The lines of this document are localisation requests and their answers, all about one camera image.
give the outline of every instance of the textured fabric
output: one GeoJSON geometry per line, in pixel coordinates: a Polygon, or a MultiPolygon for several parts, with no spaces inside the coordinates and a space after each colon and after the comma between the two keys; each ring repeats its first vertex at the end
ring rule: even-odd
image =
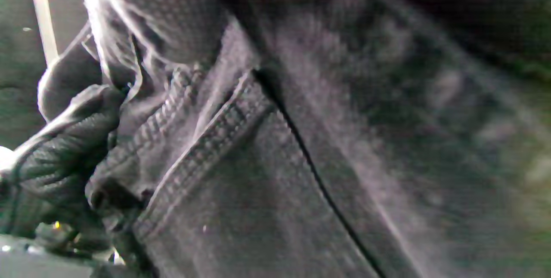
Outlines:
{"type": "Polygon", "coordinates": [[[161,277],[550,275],[548,87],[416,0],[108,1],[166,64],[136,74],[170,85],[87,196],[142,200],[161,277]]]}

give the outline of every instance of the leather glove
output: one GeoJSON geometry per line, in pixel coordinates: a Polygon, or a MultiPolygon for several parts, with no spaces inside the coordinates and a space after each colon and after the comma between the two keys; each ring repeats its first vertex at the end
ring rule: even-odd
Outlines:
{"type": "Polygon", "coordinates": [[[81,234],[105,238],[84,186],[108,152],[108,135],[118,126],[123,101],[119,91],[90,86],[16,149],[12,168],[2,172],[1,233],[33,237],[41,222],[60,221],[81,234]]]}

